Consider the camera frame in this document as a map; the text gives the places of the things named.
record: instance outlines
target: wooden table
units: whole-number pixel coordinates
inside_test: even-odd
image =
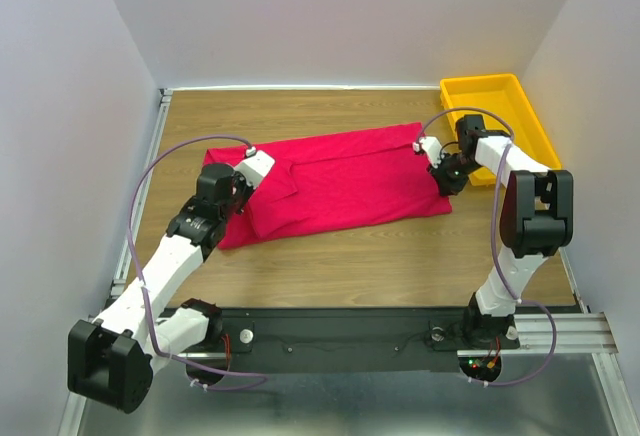
[[[160,151],[210,133],[257,144],[424,121],[439,109],[436,91],[176,92]],[[443,143],[452,139],[444,119],[430,133]],[[205,150],[230,144],[188,146],[154,171],[137,241],[143,263],[194,193]],[[449,215],[214,251],[171,304],[196,297],[223,307],[463,306],[492,267],[491,199],[491,188],[468,186],[452,198]],[[525,296],[573,304],[558,255]]]

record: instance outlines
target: folded cloth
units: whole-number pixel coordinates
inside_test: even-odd
[[[419,131],[413,123],[257,145],[275,166],[218,248],[451,212],[411,148]],[[235,165],[245,149],[209,149],[204,164]]]

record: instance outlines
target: robotic arm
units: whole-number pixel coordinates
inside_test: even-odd
[[[497,175],[502,155],[512,144],[504,131],[485,129],[480,115],[459,119],[456,133],[460,152],[455,154],[443,151],[434,137],[423,137],[414,143],[415,152],[427,155],[428,171],[443,196],[462,191],[469,174],[480,167]],[[509,286],[520,298],[534,272],[571,241],[573,177],[568,171],[550,170],[515,145],[505,163],[497,183],[506,187],[500,217],[503,246],[498,262]],[[476,346],[496,336],[516,339],[516,303],[494,266],[466,309],[462,329],[467,342]]]
[[[233,213],[242,212],[273,165],[270,156],[257,151],[235,167],[215,163],[202,168],[196,194],[171,220],[144,268],[154,315],[207,260]],[[168,364],[151,346],[141,285],[136,279],[93,321],[80,320],[69,333],[69,390],[125,413],[140,405],[153,375]],[[160,349],[177,354],[205,338],[219,337],[222,318],[215,305],[191,299],[154,328]]]

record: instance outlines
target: white wall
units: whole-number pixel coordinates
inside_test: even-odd
[[[523,78],[575,177],[568,255],[584,299],[606,311],[640,412],[640,0],[568,0]]]
[[[57,434],[157,90],[112,0],[0,0],[0,434]]]
[[[163,87],[523,70],[565,0],[115,0]]]

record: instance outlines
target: purple cable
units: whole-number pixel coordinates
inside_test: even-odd
[[[198,380],[191,380],[191,384],[199,386],[201,388],[203,388],[205,391],[210,390],[210,391],[240,391],[243,389],[251,389],[251,388],[255,388],[256,386],[259,386],[263,383],[265,383],[268,380],[268,377],[264,374],[260,374],[260,373],[237,373],[234,371],[224,371],[222,369],[217,369],[217,368],[211,368],[209,366],[205,366],[204,364],[199,364],[196,363],[194,361],[190,361],[187,358],[182,358],[178,355],[175,354],[170,354],[167,353],[165,351],[162,351],[162,349],[160,349],[160,346],[158,345],[158,338],[156,335],[156,329],[155,329],[155,319],[153,317],[153,312],[151,310],[151,299],[149,298],[149,290],[146,287],[146,281],[144,279],[144,274],[142,273],[142,265],[140,264],[140,259],[138,258],[138,253],[136,251],[136,247],[135,247],[135,243],[133,242],[133,230],[131,229],[131,225],[132,225],[132,220],[133,220],[133,211],[135,208],[135,203],[136,203],[136,197],[138,196],[138,192],[140,191],[140,188],[142,187],[142,184],[145,182],[145,180],[147,179],[147,177],[149,176],[149,173],[151,173],[151,170],[160,162],[162,161],[165,157],[167,157],[169,154],[173,153],[174,151],[176,151],[177,149],[182,148],[183,146],[187,146],[189,144],[193,144],[193,143],[197,143],[200,141],[207,141],[210,139],[230,139],[233,141],[239,141],[243,144],[246,144],[249,148],[253,148],[253,145],[246,139],[238,137],[238,136],[232,136],[232,135],[227,135],[227,134],[211,134],[209,136],[201,136],[199,138],[193,138],[193,139],[189,139],[187,141],[183,141],[179,144],[176,144],[175,146],[173,146],[172,148],[167,149],[166,151],[164,151],[160,156],[158,156],[156,159],[154,159],[151,164],[144,170],[144,172],[142,173],[142,176],[140,177],[140,180],[138,181],[138,184],[136,185],[136,189],[133,192],[133,197],[131,198],[130,204],[129,204],[129,221],[127,224],[127,245],[129,246],[129,251],[131,252],[131,259],[133,260],[133,264],[135,265],[136,268],[136,276],[138,278],[138,280],[142,283],[142,300],[144,301],[144,314],[145,314],[145,320],[147,322],[147,326],[149,327],[149,338],[151,339],[151,346],[153,347],[153,350],[156,352],[156,354],[158,356],[162,356],[163,358],[169,358],[169,359],[173,359],[174,361],[178,361],[179,363],[183,363],[187,366],[191,366],[192,368],[196,368],[199,369],[201,371],[206,371],[208,373],[214,373],[214,374],[218,374],[218,375],[222,375],[222,376],[238,376],[238,377],[243,377],[243,378],[258,378],[258,381],[255,381],[253,383],[248,383],[248,384],[244,384],[241,386],[233,386],[233,387],[217,387],[214,385],[208,386],[206,384],[201,384],[200,382],[198,382]]]
[[[500,277],[500,280],[502,281],[502,284],[504,285],[505,289],[509,293],[509,296],[511,296],[514,300],[516,300],[520,304],[524,304],[528,306],[537,306],[540,309],[540,311],[542,311],[547,316],[547,318],[549,318],[549,323],[551,323],[551,348],[549,349],[549,353],[547,353],[547,355],[545,356],[544,361],[542,362],[540,367],[535,371],[533,371],[532,373],[526,376],[523,376],[522,378],[514,379],[513,381],[506,381],[504,383],[501,383],[501,382],[489,383],[488,381],[480,381],[478,379],[470,378],[470,382],[475,381],[479,384],[483,384],[486,386],[495,386],[495,387],[503,387],[503,388],[509,387],[509,386],[515,386],[516,384],[525,383],[527,381],[532,380],[533,378],[535,378],[537,375],[539,375],[542,371],[546,369],[546,367],[551,362],[551,358],[555,353],[556,344],[558,342],[558,330],[556,328],[556,322],[553,320],[553,315],[551,314],[551,311],[549,311],[546,308],[546,306],[539,303],[538,301],[520,299],[518,295],[516,295],[515,291],[513,290],[509,282],[507,281],[507,278],[505,277],[504,272],[502,271],[502,267],[500,266],[500,261],[498,260],[498,244],[496,241],[496,227],[497,227],[497,221],[498,221],[498,206],[500,205],[500,187],[502,184],[502,173],[504,172],[504,168],[507,163],[507,154],[511,149],[511,144],[513,143],[513,140],[515,139],[516,135],[515,135],[515,132],[513,131],[513,128],[509,126],[509,124],[504,119],[500,118],[497,114],[492,113],[491,111],[488,111],[486,109],[476,108],[473,106],[459,106],[456,108],[445,109],[444,111],[439,112],[433,118],[429,119],[426,123],[424,123],[422,125],[422,129],[420,130],[420,133],[418,134],[418,137],[416,138],[416,142],[420,142],[420,138],[424,134],[425,130],[434,121],[441,118],[445,114],[453,113],[455,111],[474,111],[477,113],[486,114],[487,116],[495,119],[500,124],[502,124],[505,128],[507,128],[510,134],[509,139],[511,140],[511,143],[507,144],[507,146],[504,148],[504,151],[502,152],[502,156],[500,157],[500,163],[498,164],[498,171],[496,173],[496,186],[493,192],[493,209],[491,212],[491,258],[493,259],[493,264],[496,267],[496,272],[498,273],[498,276]]]

